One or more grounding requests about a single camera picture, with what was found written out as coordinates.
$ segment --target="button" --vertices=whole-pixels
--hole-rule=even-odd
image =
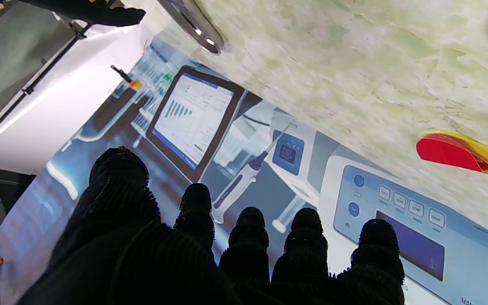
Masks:
[[[385,186],[380,185],[380,197],[385,200],[391,199],[391,190]]]
[[[393,195],[393,201],[395,202],[395,205],[397,205],[401,208],[406,208],[406,196],[405,195],[395,193]]]
[[[439,227],[444,227],[446,225],[446,217],[436,210],[430,209],[428,220]]]
[[[359,216],[359,206],[355,202],[350,202],[349,206],[347,207],[347,210],[349,210],[349,213],[353,217]]]
[[[410,199],[410,212],[419,217],[424,216],[424,206],[417,201]]]
[[[353,182],[357,187],[363,187],[364,186],[364,178],[361,175],[355,175],[353,178]]]

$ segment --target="round button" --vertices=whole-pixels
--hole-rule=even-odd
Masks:
[[[355,202],[350,202],[349,206],[347,207],[347,210],[349,210],[349,213],[353,217],[359,216],[359,206]]]
[[[364,186],[364,178],[361,175],[355,175],[353,178],[353,182],[357,187],[363,187]]]

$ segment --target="white wall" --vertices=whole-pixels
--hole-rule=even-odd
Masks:
[[[128,71],[153,33],[138,25],[96,25],[78,41],[0,124],[0,169],[37,174],[97,110]]]

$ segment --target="yellow object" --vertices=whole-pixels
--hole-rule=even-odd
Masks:
[[[142,88],[142,83],[140,81],[132,81],[129,83],[129,86],[133,88],[135,91],[139,91]]]
[[[431,129],[427,130],[422,133],[421,137],[426,135],[430,135],[432,133],[439,133],[445,135],[447,137],[451,137],[455,141],[459,142],[461,145],[466,147],[473,155],[477,158],[478,162],[485,163],[488,165],[488,146],[480,143],[472,138],[469,138],[462,133],[454,133],[451,131],[439,130],[439,129]]]

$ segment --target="display screen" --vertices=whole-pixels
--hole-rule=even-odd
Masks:
[[[284,159],[285,161],[294,164],[295,163],[295,156],[297,152],[285,145],[281,145],[280,149],[280,158]]]
[[[214,138],[234,92],[183,73],[152,133],[193,170]]]
[[[376,212],[376,218],[387,220],[395,228],[400,255],[438,280],[444,280],[445,248],[393,218]]]

